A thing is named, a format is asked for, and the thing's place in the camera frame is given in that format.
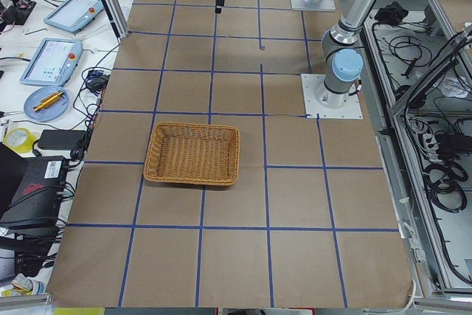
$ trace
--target yellow object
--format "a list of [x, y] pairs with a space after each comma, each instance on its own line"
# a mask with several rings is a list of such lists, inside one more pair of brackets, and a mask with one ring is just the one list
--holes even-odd
[[18, 154], [28, 153], [36, 137], [26, 128], [15, 128], [8, 132], [3, 143]]
[[104, 315], [104, 308], [56, 308], [54, 315]]
[[35, 112], [38, 112], [42, 110], [43, 108], [49, 108], [52, 105], [54, 105], [57, 101], [59, 101], [63, 95], [64, 95], [63, 91], [58, 91], [58, 92], [55, 92], [54, 94], [50, 94], [45, 99], [42, 99], [41, 103], [37, 105], [36, 107], [34, 107], [33, 110], [35, 110]]

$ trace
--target metal bracket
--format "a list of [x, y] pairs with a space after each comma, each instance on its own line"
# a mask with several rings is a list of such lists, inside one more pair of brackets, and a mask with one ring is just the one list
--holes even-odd
[[334, 118], [340, 120], [362, 120], [362, 110], [357, 95], [349, 96], [341, 108], [333, 109], [323, 106], [315, 98], [315, 88], [322, 83], [326, 75], [302, 74], [303, 99], [308, 118]]
[[292, 10], [320, 11], [326, 13], [334, 13], [336, 11], [334, 0], [319, 0], [311, 3], [303, 0], [290, 1], [292, 4]]

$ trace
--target yellow tape roll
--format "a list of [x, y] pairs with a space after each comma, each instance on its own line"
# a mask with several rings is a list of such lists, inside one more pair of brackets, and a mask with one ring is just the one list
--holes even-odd
[[36, 137], [26, 128], [15, 128], [8, 132], [3, 143], [18, 154], [28, 153]]

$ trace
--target white label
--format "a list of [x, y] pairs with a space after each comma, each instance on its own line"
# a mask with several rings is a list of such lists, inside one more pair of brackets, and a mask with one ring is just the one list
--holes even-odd
[[46, 173], [44, 174], [45, 179], [56, 179], [59, 177], [59, 172], [60, 172], [60, 161], [57, 162], [48, 162], [47, 163], [47, 168], [46, 168]]

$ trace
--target brown basket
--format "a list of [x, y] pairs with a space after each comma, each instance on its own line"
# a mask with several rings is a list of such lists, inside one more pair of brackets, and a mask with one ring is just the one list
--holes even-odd
[[239, 167], [239, 130], [225, 125], [160, 122], [145, 161], [149, 181], [230, 186]]

